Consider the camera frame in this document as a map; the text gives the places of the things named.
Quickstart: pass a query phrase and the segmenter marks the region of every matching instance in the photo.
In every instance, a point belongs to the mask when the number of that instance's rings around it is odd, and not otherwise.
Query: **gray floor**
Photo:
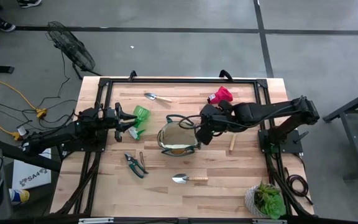
[[[48,0],[32,9],[20,9],[13,0],[0,2],[6,7],[0,15],[22,26],[60,21],[66,26],[257,28],[251,0]],[[358,0],[259,2],[267,29],[358,30]],[[136,70],[140,76],[215,77],[226,69],[234,77],[266,77],[258,34],[75,35],[94,57],[95,70],[105,75],[129,75]],[[268,35],[267,43],[274,75],[284,78],[289,98],[307,96],[324,116],[358,95],[358,36]],[[66,62],[66,74],[72,79],[62,98],[47,101],[45,106],[78,96],[81,82]],[[0,65],[16,68],[12,75],[0,74],[0,80],[20,89],[33,104],[56,95],[65,79],[60,51],[45,32],[0,32]],[[1,85],[0,102],[29,108]],[[71,113],[74,106],[61,105],[50,111],[48,119]],[[20,113],[2,110],[23,119]],[[0,123],[12,131],[20,122],[0,113]],[[358,221],[358,181],[342,180],[344,174],[358,170],[358,163],[342,124],[321,120],[300,130],[310,131],[303,146],[316,214]],[[17,144],[1,131],[0,140]],[[47,202],[36,207],[43,210]]]

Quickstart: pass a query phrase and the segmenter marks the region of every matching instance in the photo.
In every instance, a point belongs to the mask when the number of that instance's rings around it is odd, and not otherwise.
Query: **wooden tabletop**
[[[272,103],[288,100],[283,79],[268,78],[267,81]],[[98,82],[99,77],[84,77],[76,112],[93,107]],[[114,84],[111,105],[120,102],[126,113],[132,113],[136,105],[141,105],[150,110],[151,115],[140,141],[124,133],[122,142],[116,142],[114,130],[109,132],[98,172],[93,217],[254,217],[244,205],[244,195],[248,188],[261,180],[268,182],[265,158],[259,150],[257,139],[259,127],[238,133],[231,153],[229,146],[233,133],[216,137],[210,145],[202,146],[201,150],[184,157],[162,154],[156,142],[157,133],[166,124],[166,115],[199,114],[207,97],[220,86],[210,83]],[[225,83],[224,86],[233,94],[232,104],[255,102],[252,85]],[[173,102],[148,100],[144,97],[145,92],[170,98]],[[276,119],[276,124],[284,120]],[[139,152],[143,152],[149,172],[144,179],[138,178],[130,170],[124,152],[131,153],[136,159],[139,159]],[[63,161],[51,212],[61,208],[78,186],[83,156],[83,152],[74,152]],[[306,178],[299,158],[291,154],[283,154],[282,157],[290,174]],[[172,176],[180,173],[209,177],[209,180],[177,184]],[[88,189],[84,193],[82,208],[85,207],[87,192]],[[297,199],[307,211],[313,213],[313,207],[306,199]]]

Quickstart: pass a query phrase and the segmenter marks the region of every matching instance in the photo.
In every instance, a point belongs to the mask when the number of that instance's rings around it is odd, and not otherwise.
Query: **pruning shears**
[[[143,178],[145,174],[148,172],[144,169],[144,165],[140,165],[139,162],[134,159],[129,152],[125,152],[125,158],[127,159],[127,163],[132,171],[136,174],[136,176]]]

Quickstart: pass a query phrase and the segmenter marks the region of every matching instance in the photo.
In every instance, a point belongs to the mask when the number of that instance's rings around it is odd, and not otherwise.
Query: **electric fan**
[[[82,80],[82,76],[76,66],[83,72],[102,76],[93,71],[95,62],[90,53],[85,49],[84,44],[68,31],[63,24],[57,21],[48,22],[48,35],[53,41],[54,46],[60,49],[73,62],[73,68],[80,80]]]

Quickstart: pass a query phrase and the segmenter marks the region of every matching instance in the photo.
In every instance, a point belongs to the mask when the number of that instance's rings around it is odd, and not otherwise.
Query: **shoe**
[[[23,9],[38,6],[41,2],[42,0],[17,0],[17,3],[19,3],[20,7]]]
[[[14,31],[15,29],[16,29],[15,25],[10,24],[0,18],[0,30],[5,31],[5,32],[10,32],[10,31]]]

